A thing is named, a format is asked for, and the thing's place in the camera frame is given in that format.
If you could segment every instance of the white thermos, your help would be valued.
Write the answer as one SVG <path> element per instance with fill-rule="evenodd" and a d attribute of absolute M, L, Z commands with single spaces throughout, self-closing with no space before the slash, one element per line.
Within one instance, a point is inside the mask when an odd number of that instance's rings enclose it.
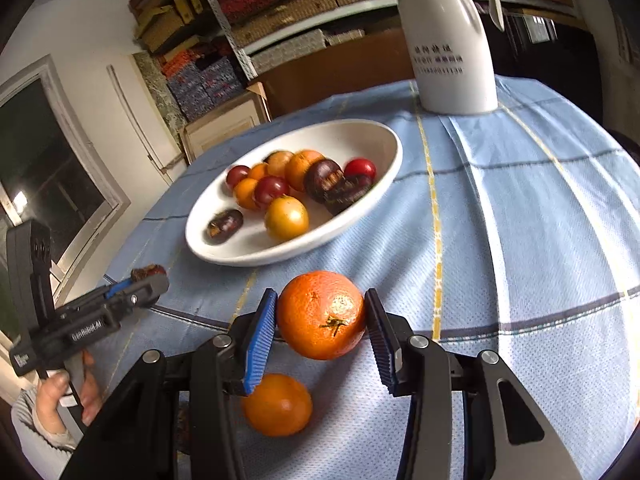
<path fill-rule="evenodd" d="M 437 114 L 495 110 L 494 66 L 473 0 L 398 0 L 422 106 Z M 489 0 L 504 31 L 500 0 Z"/>

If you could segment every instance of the tangerine stem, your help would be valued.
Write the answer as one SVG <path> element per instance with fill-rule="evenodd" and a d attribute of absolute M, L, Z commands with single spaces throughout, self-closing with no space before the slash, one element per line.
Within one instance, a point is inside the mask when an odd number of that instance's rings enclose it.
<path fill-rule="evenodd" d="M 334 337 L 338 334 L 338 330 L 341 326 L 347 326 L 349 323 L 343 319 L 339 319 L 334 316 L 329 316 L 326 320 L 326 325 L 320 325 L 320 328 L 335 328 Z"/>

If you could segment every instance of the light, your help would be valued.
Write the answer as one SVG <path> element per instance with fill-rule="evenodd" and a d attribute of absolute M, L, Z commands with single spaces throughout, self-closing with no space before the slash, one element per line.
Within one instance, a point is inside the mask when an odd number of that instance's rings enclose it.
<path fill-rule="evenodd" d="M 27 207 L 27 197 L 23 192 L 19 192 L 14 198 L 14 207 L 18 215 L 21 215 L 24 208 Z"/>

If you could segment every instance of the table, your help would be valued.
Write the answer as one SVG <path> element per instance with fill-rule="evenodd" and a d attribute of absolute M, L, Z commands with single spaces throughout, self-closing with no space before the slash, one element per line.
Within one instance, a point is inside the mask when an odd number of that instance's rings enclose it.
<path fill-rule="evenodd" d="M 606 470 L 638 416 L 640 170 L 570 102 L 533 80 L 496 78 L 485 116 L 423 111 L 414 82 L 331 97 L 215 146 L 149 211 L 104 282 L 166 267 L 169 291 L 94 348 L 108 391 L 143 351 L 191 351 L 254 310 L 268 286 L 327 269 L 377 288 L 390 312 L 449 351 L 498 351 L 540 404 L 585 480 Z M 259 268 L 199 260 L 184 240 L 191 206 L 229 164 L 266 140 L 338 118 L 380 121 L 404 160 L 380 204 L 317 250 Z M 380 383 L 370 345 L 315 362 L 274 343 L 268 371 L 306 384 L 310 425 L 269 439 L 237 435 L 249 479 L 396 477 L 407 398 Z M 452 478 L 462 477 L 461 397 Z"/>

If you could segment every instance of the metal shelf frame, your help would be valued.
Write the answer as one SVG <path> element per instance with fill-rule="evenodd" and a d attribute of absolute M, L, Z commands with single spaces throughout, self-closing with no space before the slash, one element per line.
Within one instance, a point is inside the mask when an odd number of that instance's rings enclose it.
<path fill-rule="evenodd" d="M 247 79 L 251 80 L 257 76 L 257 72 L 255 71 L 254 65 L 249 57 L 251 54 L 255 54 L 256 52 L 267 48 L 279 41 L 286 40 L 291 36 L 299 34 L 300 32 L 304 32 L 305 30 L 309 30 L 319 25 L 323 25 L 324 23 L 334 22 L 335 20 L 340 20 L 341 18 L 346 18 L 347 16 L 354 16 L 356 14 L 361 14 L 363 12 L 369 12 L 370 10 L 376 9 L 384 9 L 385 7 L 395 7 L 398 4 L 398 0 L 364 0 L 362 2 L 356 2 L 354 4 L 338 7 L 334 10 L 329 10 L 328 12 L 323 12 L 316 16 L 312 16 L 311 18 L 307 18 L 306 20 L 302 20 L 301 22 L 293 23 L 288 27 L 281 28 L 280 30 L 265 36 L 264 38 L 260 38 L 260 40 L 254 41 L 253 43 L 247 45 L 244 48 L 238 47 L 236 44 L 236 40 L 234 39 L 231 33 L 231 25 L 228 22 L 228 19 L 223 14 L 222 9 L 220 9 L 220 4 L 218 0 L 207 0 L 215 17 L 220 23 L 220 28 L 222 29 L 223 34 L 225 35 L 229 45 L 233 49 L 238 61 L 240 62 L 240 66 L 244 71 Z M 478 2 L 483 2 L 487 0 L 474 0 Z M 539 7 L 540 9 L 551 10 L 553 12 L 561 12 L 563 14 L 568 14 L 569 16 L 575 16 L 575 11 L 572 7 L 557 4 L 555 2 L 550 2 L 548 0 L 500 0 L 503 3 L 510 4 L 519 4 L 523 6 L 533 6 Z"/>

